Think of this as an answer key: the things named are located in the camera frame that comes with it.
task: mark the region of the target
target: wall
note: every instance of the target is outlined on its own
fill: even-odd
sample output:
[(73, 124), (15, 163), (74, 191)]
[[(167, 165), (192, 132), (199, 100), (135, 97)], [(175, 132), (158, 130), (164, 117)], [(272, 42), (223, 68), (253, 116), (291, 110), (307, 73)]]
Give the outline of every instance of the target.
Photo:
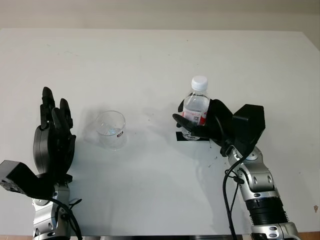
[(319, 0), (0, 0), (0, 28), (299, 31), (320, 48)]

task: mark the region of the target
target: clear plastic cup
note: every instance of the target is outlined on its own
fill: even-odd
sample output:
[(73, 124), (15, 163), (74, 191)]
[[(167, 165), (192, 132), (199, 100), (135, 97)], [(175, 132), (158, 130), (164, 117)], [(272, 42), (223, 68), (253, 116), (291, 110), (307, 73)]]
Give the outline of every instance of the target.
[(118, 150), (127, 142), (126, 119), (118, 111), (105, 111), (95, 120), (99, 140), (108, 149)]

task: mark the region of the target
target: black cable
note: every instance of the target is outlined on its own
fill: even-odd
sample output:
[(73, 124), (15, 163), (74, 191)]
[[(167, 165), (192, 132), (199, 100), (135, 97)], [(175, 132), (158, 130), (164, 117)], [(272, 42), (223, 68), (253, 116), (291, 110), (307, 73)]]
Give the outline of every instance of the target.
[(69, 206), (71, 206), (71, 207), (70, 207), (70, 210), (71, 210), (75, 205), (79, 204), (81, 201), (82, 201), (82, 199), (80, 198), (80, 199), (78, 199), (77, 201), (75, 201), (74, 203), (69, 203)]
[[(224, 174), (227, 174), (228, 170), (229, 169), (226, 169), (224, 171)], [(236, 182), (236, 188), (235, 188), (235, 191), (234, 191), (234, 195), (233, 195), (233, 199), (232, 199), (232, 203), (231, 203), (231, 207), (230, 207), (230, 212), (232, 213), (232, 209), (234, 207), (234, 203), (235, 203), (237, 192), (238, 192), (238, 188), (239, 188), (239, 182), (238, 182), (239, 176), (235, 171), (232, 170), (231, 172), (234, 174), (234, 176), (228, 176), (228, 178), (231, 178)]]
[(69, 221), (72, 220), (72, 222), (73, 222), (73, 224), (75, 226), (73, 231), (74, 231), (76, 237), (78, 238), (78, 240), (82, 240), (82, 234), (81, 234), (81, 230), (80, 230), (79, 224), (78, 224), (77, 219), (75, 218), (73, 212), (70, 210), (70, 208), (67, 205), (65, 205), (64, 203), (62, 203), (59, 200), (57, 200), (57, 199), (49, 198), (47, 200), (57, 204), (58, 207), (61, 207), (66, 211), (66, 213), (68, 214), (68, 216), (70, 218)]
[(68, 219), (68, 222), (69, 222), (70, 227), (72, 228), (73, 232), (76, 233), (76, 228), (75, 228), (74, 225), (72, 224), (70, 218)]
[(226, 191), (226, 185), (227, 185), (227, 179), (230, 175), (230, 173), (232, 173), (232, 171), (236, 168), (236, 166), (238, 166), (239, 164), (241, 164), (248, 156), (249, 154), (245, 154), (242, 158), (240, 158), (240, 160), (236, 161), (227, 171), (227, 173), (224, 175), (223, 178), (223, 184), (222, 184), (222, 193), (223, 193), (223, 199), (224, 199), (224, 204), (225, 204), (225, 209), (226, 209), (226, 214), (228, 216), (228, 221), (229, 221), (229, 228), (231, 231), (231, 235), (232, 235), (232, 239), (233, 240), (237, 240), (237, 235), (235, 232), (235, 227), (234, 227), (234, 223), (232, 221), (232, 216), (231, 216), (231, 211), (229, 208), (229, 203), (228, 203), (228, 197), (227, 197), (227, 191)]
[(239, 183), (236, 183), (236, 188), (235, 188), (235, 191), (234, 191), (233, 200), (232, 200), (231, 207), (230, 207), (230, 213), (231, 214), (232, 214), (232, 208), (234, 207), (234, 203), (235, 203), (235, 200), (236, 200), (238, 188), (239, 188)]

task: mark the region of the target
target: bottle label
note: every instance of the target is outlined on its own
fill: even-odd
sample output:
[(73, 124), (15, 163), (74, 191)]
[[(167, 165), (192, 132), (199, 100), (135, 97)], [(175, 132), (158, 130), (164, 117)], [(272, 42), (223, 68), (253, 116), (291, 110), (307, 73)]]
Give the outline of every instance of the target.
[(195, 125), (204, 125), (206, 122), (207, 111), (192, 111), (183, 107), (182, 117), (193, 122)]

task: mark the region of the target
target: robotic hand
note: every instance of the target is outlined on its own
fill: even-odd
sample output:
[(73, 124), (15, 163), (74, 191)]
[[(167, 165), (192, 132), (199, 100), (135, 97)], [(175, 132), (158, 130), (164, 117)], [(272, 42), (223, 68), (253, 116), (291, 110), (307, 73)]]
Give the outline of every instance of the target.
[(34, 134), (33, 158), (39, 175), (22, 162), (5, 160), (0, 164), (0, 185), (8, 191), (33, 198), (34, 240), (69, 240), (71, 228), (79, 240), (81, 231), (69, 204), (67, 174), (75, 153), (76, 136), (70, 129), (73, 120), (68, 102), (61, 99), (60, 108), (48, 87), (43, 88), (40, 106), (41, 125)]
[[(183, 104), (178, 112), (183, 111)], [(194, 125), (179, 114), (173, 114), (177, 127), (184, 127), (192, 136), (212, 139), (221, 147), (223, 157), (228, 156), (231, 165), (223, 179), (223, 197), (229, 227), (237, 239), (229, 207), (226, 182), (230, 173), (240, 187), (243, 200), (249, 210), (255, 240), (297, 239), (298, 231), (288, 221), (286, 212), (269, 169), (263, 163), (263, 155), (256, 147), (265, 129), (264, 108), (246, 104), (235, 114), (218, 99), (210, 100), (205, 125)]]

